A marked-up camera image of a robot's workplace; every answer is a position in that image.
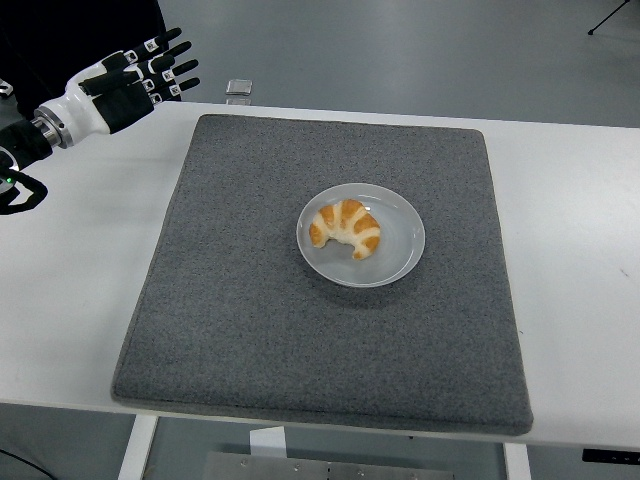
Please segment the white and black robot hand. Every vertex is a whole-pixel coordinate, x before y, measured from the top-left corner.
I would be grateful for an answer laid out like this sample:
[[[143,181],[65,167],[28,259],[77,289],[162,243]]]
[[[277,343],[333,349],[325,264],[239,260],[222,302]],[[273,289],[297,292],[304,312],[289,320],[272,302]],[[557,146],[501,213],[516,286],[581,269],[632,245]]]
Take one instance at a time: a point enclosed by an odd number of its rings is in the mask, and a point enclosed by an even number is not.
[[[193,59],[177,64],[191,48],[189,41],[169,43],[182,34],[170,29],[129,50],[119,50],[74,75],[64,94],[35,110],[51,132],[50,143],[69,148],[92,134],[115,134],[167,101],[179,101],[197,78],[179,76],[198,66]]]

